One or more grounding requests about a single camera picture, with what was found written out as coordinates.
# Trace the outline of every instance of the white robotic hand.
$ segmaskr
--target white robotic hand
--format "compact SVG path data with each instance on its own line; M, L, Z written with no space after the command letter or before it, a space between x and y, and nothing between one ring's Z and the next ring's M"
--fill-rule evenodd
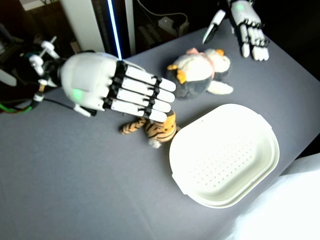
M269 59L268 43L265 38L260 17L247 0L227 0L230 22L235 28L243 57L252 56L257 61ZM226 12L219 10L213 17L202 43L208 43L214 36Z
M176 85L143 68L107 53L83 52L69 58L60 70L61 85L74 110L114 111L164 122L175 100Z
M262 23L251 4L246 0L237 0L231 4L231 21L233 21L235 32L238 35L243 57L250 55L255 60L268 60L269 40L262 32Z

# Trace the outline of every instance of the white plastic container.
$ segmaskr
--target white plastic container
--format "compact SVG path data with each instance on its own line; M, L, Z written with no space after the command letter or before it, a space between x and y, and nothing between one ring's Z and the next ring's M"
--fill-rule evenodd
M169 157L184 194L210 208L227 208L276 168L279 154L272 127L261 115L226 104L181 129Z

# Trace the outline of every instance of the table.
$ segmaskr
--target table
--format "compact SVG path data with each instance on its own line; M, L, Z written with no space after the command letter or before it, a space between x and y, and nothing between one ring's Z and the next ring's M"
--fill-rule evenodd
M227 103L249 107L278 139L276 169L236 205L207 208L172 179L169 144L154 149L143 130L119 133L134 117L108 111L86 118L43 102L26 114L0 114L0 239L212 240L229 227L320 133L320 83L273 42L267 62L242 58L227 21L208 45L201 44L205 31L128 60L164 76L191 47L224 49L234 92L176 100L177 123L183 127ZM71 104L61 89L47 97Z

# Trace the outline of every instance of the plush toy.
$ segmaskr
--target plush toy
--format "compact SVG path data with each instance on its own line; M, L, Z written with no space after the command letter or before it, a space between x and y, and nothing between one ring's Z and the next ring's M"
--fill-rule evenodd
M167 79L176 84L177 98L196 97L206 90L217 95L230 94L234 89L222 82L230 66L222 49L198 52L192 48L167 67Z
M120 132L123 135L127 135L145 125L145 133L149 138L149 144L157 149L161 146L161 143L170 141L175 136L177 128L179 129L176 124L175 112L171 110L166 115L165 122L151 122L145 118L140 118L138 121L123 125Z

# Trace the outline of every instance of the robotic hand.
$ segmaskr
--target robotic hand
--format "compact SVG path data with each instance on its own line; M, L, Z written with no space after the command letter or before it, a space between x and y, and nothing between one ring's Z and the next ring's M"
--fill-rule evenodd
M42 60L44 53L48 53L55 62L60 59L54 51L53 41L42 43L42 53L29 59L41 78L34 101L43 100L46 85L61 86L75 103L73 109L87 117L97 111L111 109L156 122L166 121L166 113L171 110L170 103L175 100L172 92L176 85L173 82L108 53L83 52L60 61L58 67L46 67ZM57 75L58 80L53 81L53 74Z
M269 40L265 38L261 29L261 20L252 5L247 0L227 1L230 22L235 28L243 57L247 58L251 52L253 58L257 61L268 60L269 51L267 47ZM226 12L223 10L219 10L215 14L202 43L208 43L212 39L225 15Z

